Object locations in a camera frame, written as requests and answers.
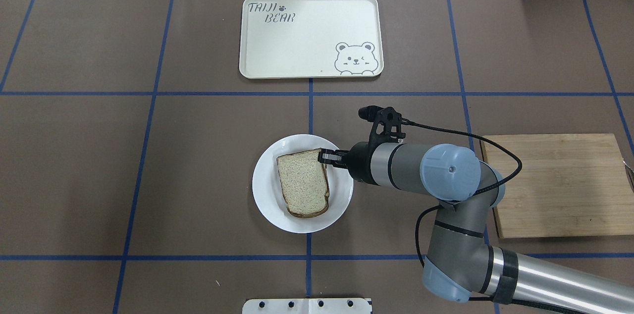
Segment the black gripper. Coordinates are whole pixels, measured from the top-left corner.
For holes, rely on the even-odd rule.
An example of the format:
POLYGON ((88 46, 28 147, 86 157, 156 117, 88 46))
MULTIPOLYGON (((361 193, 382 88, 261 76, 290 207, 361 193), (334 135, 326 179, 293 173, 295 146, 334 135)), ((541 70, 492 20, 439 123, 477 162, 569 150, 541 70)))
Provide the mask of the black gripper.
POLYGON ((321 149, 318 160, 337 169, 347 169, 360 183, 377 185, 371 173, 371 158, 379 143, 358 142, 350 150, 321 149))

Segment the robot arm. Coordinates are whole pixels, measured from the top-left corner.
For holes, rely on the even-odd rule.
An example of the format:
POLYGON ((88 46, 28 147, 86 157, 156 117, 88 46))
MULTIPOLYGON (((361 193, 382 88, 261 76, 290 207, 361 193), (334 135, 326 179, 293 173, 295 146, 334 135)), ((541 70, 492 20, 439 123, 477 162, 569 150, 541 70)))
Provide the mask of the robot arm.
POLYGON ((477 292, 501 305, 559 314, 634 311, 632 286, 486 244, 487 212, 504 188, 470 149, 361 142, 351 150, 319 149, 317 160, 358 182, 437 199, 422 282, 439 297, 464 303, 477 292))

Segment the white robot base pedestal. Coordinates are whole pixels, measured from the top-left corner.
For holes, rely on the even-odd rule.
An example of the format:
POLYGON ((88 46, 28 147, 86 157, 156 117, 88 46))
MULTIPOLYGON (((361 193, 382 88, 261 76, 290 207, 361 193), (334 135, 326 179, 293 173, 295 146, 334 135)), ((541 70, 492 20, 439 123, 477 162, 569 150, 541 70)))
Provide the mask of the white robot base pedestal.
POLYGON ((371 314, 371 299, 281 298, 245 301, 243 314, 371 314))

